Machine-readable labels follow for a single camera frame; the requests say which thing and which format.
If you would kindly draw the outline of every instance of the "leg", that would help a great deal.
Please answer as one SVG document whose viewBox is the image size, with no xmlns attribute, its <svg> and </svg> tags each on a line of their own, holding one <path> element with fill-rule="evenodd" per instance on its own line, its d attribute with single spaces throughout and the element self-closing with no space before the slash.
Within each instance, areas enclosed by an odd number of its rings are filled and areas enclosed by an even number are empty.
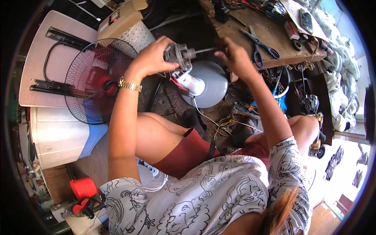
<svg viewBox="0 0 376 235">
<path fill-rule="evenodd" d="M 187 130 L 157 114 L 139 113 L 136 156 L 149 164 L 159 162 L 184 139 Z"/>
<path fill-rule="evenodd" d="M 162 124 L 167 130 L 177 135 L 183 136 L 189 130 L 189 128 L 184 128 L 182 126 L 179 126 L 173 122 L 168 121 L 164 117 L 159 116 L 158 114 L 155 114 L 152 112 L 139 112 L 138 113 L 139 117 L 142 115 L 152 117 L 153 119 L 157 120 L 160 124 Z"/>
<path fill-rule="evenodd" d="M 294 116 L 288 120 L 288 123 L 290 124 L 300 154 L 303 154 L 317 138 L 319 132 L 318 121 L 314 116 Z M 245 144 L 254 142 L 259 142 L 268 149 L 268 144 L 263 133 L 251 135 Z"/>
</svg>

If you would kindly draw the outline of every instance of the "tabletop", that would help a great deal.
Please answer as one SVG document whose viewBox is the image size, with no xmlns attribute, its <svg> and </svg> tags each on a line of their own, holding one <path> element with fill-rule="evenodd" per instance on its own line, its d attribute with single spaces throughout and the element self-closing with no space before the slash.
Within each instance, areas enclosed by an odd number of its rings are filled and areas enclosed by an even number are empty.
<svg viewBox="0 0 376 235">
<path fill-rule="evenodd" d="M 226 23 L 218 22 L 213 16 L 214 6 L 212 4 L 202 4 L 202 8 L 209 16 L 210 23 L 213 25 L 219 37 L 229 37 L 236 44 L 245 48 L 250 58 L 253 58 L 255 49 L 254 42 L 239 29 L 248 30 L 246 27 L 232 19 L 231 17 Z M 251 8 L 237 9 L 230 13 L 241 20 L 246 25 L 251 25 L 258 36 L 258 39 L 265 45 L 274 48 L 280 55 L 280 59 L 273 59 L 263 47 L 259 47 L 259 51 L 264 61 L 265 68 L 273 68 L 288 64 L 298 64 L 304 61 L 320 61 L 326 57 L 326 52 L 318 49 L 315 54 L 311 54 L 306 47 L 300 52 L 293 47 L 292 40 L 288 38 L 284 25 L 276 20 L 267 17 L 263 12 L 253 10 Z"/>
</svg>

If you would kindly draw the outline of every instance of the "fan guard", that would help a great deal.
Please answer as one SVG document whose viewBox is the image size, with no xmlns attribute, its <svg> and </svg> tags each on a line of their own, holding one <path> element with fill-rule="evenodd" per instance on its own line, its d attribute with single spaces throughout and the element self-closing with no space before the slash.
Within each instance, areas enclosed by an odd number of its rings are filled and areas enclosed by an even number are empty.
<svg viewBox="0 0 376 235">
<path fill-rule="evenodd" d="M 87 124 L 109 122 L 118 82 L 136 56 L 136 50 L 120 39 L 101 39 L 86 46 L 65 78 L 71 91 L 65 102 L 73 116 Z"/>
</svg>

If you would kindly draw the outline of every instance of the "woman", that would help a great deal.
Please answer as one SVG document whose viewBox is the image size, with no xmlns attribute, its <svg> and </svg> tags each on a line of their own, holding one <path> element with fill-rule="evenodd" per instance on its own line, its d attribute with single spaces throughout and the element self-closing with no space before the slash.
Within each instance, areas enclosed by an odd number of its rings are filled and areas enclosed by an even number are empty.
<svg viewBox="0 0 376 235">
<path fill-rule="evenodd" d="M 244 48 L 224 39 L 215 55 L 250 88 L 264 133 L 244 141 L 235 154 L 208 158 L 209 144 L 195 129 L 152 113 L 137 114 L 138 85 L 147 75 L 175 70 L 163 60 L 173 41 L 165 36 L 146 47 L 124 74 L 109 126 L 106 196 L 111 234 L 303 234 L 311 208 L 300 152 L 318 135 L 314 117 L 286 120 Z M 265 164 L 249 146 L 270 150 Z M 134 156 L 180 178 L 150 201 L 140 185 Z"/>
</svg>

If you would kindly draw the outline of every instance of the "concrete floor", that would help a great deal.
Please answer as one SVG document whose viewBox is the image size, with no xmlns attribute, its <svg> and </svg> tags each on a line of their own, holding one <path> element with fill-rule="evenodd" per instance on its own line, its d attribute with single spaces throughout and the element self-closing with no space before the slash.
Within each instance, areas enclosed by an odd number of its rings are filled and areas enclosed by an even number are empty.
<svg viewBox="0 0 376 235">
<path fill-rule="evenodd" d="M 180 44 L 187 44 L 187 46 L 193 47 L 196 50 L 213 47 L 214 40 L 217 37 L 214 29 L 210 24 L 206 24 L 202 15 L 186 18 L 177 22 L 170 23 L 152 31 L 155 38 L 162 35 L 166 35 L 174 42 Z M 223 67 L 220 59 L 213 55 L 213 52 L 205 52 L 198 55 L 195 60 L 210 60 L 216 62 Z M 139 96 L 138 111 L 144 112 L 148 109 L 150 102 L 153 98 L 155 90 L 160 81 L 160 77 L 154 75 L 146 77 L 143 82 L 143 91 Z M 174 111 L 173 106 L 166 94 L 165 88 L 170 83 L 165 79 L 158 90 L 155 101 L 151 108 L 151 111 L 163 116 L 171 122 L 182 125 L 182 119 Z M 245 96 L 245 85 L 241 82 L 230 85 L 227 91 L 225 100 L 222 100 L 217 105 L 203 109 L 202 112 L 218 122 L 219 120 L 226 118 L 230 113 L 230 104 L 234 101 L 247 101 Z M 181 105 L 186 105 L 185 102 L 180 99 Z M 209 139 L 212 140 L 216 131 L 216 126 L 210 121 L 206 122 L 207 133 Z M 219 151 L 228 148 L 228 137 L 216 136 L 217 148 Z M 81 158 L 76 162 L 68 164 L 68 169 L 71 175 L 77 178 L 89 176 L 93 179 L 97 187 L 107 182 L 107 134 L 94 147 L 90 156 Z"/>
</svg>

